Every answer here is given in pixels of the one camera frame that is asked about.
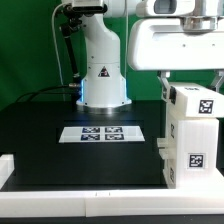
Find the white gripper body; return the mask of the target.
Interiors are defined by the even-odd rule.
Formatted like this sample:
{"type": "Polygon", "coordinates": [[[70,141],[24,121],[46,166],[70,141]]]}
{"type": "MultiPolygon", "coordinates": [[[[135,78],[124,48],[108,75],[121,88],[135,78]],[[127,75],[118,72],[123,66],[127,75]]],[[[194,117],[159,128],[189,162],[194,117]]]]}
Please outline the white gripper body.
{"type": "Polygon", "coordinates": [[[179,18],[138,20],[130,32],[128,64],[139,71],[224,69],[224,19],[206,33],[185,32],[179,18]]]}

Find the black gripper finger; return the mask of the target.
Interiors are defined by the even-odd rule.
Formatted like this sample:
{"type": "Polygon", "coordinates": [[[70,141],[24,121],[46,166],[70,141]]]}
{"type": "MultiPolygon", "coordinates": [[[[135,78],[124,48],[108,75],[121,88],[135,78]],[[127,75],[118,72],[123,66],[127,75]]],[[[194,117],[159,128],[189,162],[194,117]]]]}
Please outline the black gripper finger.
{"type": "Polygon", "coordinates": [[[211,83],[211,89],[214,91],[219,91],[220,87],[224,84],[224,70],[217,70],[215,72],[215,77],[211,83]]]}
{"type": "Polygon", "coordinates": [[[170,89],[170,85],[169,85],[169,81],[168,81],[168,79],[170,78],[170,72],[169,71],[159,71],[157,73],[157,77],[162,86],[161,98],[163,100],[167,100],[169,98],[169,89],[170,89]]]}

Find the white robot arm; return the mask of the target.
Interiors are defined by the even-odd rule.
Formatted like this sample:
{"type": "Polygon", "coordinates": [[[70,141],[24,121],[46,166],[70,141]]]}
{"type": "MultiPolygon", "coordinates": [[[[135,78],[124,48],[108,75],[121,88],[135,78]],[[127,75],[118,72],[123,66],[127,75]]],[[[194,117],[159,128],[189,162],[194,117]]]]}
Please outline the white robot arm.
{"type": "Polygon", "coordinates": [[[65,32],[82,29],[87,74],[81,79],[82,110],[111,113],[131,104],[120,71],[120,39],[106,17],[135,14],[127,60],[137,71],[158,71],[162,83],[172,70],[224,69],[223,0],[61,0],[65,32]]]}

